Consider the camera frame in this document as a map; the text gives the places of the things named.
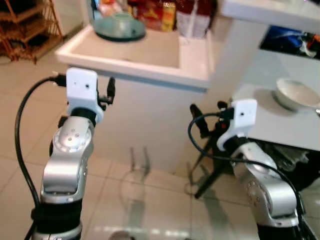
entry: wicker shelf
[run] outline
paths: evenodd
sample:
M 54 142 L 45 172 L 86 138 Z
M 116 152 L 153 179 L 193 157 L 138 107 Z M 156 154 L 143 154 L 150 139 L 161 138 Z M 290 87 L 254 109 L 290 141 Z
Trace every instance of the wicker shelf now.
M 3 55 L 8 55 L 7 53 L 7 49 L 5 47 L 5 44 L 3 43 L 3 41 L 0 39 L 0 56 L 3 56 Z
M 46 3 L 41 2 L 38 3 L 36 6 L 16 14 L 13 16 L 10 12 L 0 12 L 0 21 L 8 21 L 8 22 L 13 22 L 13 23 L 20 23 L 23 20 L 26 20 L 29 17 L 32 17 L 33 15 L 36 15 L 38 13 L 41 13 L 42 10 L 47 6 Z
M 41 57 L 44 53 L 57 45 L 61 41 L 60 36 L 58 35 L 49 35 L 47 41 L 45 41 L 40 46 L 30 46 L 28 49 L 18 48 L 16 53 L 22 59 L 29 59 L 35 61 L 37 58 Z
M 25 24 L 18 29 L 15 24 L 8 24 L 4 37 L 8 40 L 28 42 L 34 36 L 44 32 L 53 21 L 45 20 L 42 16 L 33 17 L 25 21 Z
M 0 38 L 11 59 L 36 63 L 62 40 L 52 0 L 36 0 L 36 5 L 19 13 L 14 12 L 10 0 L 4 1 L 9 12 L 0 11 Z

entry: red package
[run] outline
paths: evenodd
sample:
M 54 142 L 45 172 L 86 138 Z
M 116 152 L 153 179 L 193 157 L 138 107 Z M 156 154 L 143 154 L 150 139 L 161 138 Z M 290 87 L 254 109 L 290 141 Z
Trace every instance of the red package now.
M 138 5 L 138 19 L 147 28 L 169 32 L 173 30 L 176 5 L 170 1 L 142 0 Z

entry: cable connector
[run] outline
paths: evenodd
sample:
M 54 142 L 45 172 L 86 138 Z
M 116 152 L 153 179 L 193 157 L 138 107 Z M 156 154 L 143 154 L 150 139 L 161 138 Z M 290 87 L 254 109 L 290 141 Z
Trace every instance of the cable connector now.
M 53 72 L 54 76 L 51 77 L 51 81 L 56 83 L 60 87 L 67 86 L 67 76 L 58 72 Z
M 233 107 L 227 108 L 227 109 L 221 111 L 218 115 L 222 119 L 232 120 L 232 119 L 234 119 L 235 109 Z

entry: tile floor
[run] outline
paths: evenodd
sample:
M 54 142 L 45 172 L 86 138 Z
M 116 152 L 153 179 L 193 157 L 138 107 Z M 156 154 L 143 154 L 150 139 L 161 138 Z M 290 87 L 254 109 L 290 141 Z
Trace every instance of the tile floor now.
M 18 168 L 14 120 L 24 93 L 51 71 L 67 66 L 54 52 L 37 65 L 7 63 L 0 58 L 0 239 L 21 240 L 30 224 L 32 197 Z M 66 110 L 65 89 L 42 86 L 28 102 L 22 118 L 21 142 L 26 166 L 37 187 L 48 160 L 48 147 L 60 115 Z M 256 225 L 246 196 L 232 175 L 224 174 L 204 198 L 195 200 L 188 181 L 156 169 L 131 170 L 94 154 L 82 209 L 82 239 L 107 240 L 112 232 L 127 230 L 137 240 L 257 240 Z M 303 192 L 307 220 L 320 235 L 320 184 Z

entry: white bowl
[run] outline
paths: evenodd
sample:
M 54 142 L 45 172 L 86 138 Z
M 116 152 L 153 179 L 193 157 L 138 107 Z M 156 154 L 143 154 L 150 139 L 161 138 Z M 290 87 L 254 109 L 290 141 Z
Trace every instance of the white bowl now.
M 320 96 L 315 91 L 288 78 L 276 82 L 275 95 L 281 105 L 294 111 L 320 108 Z

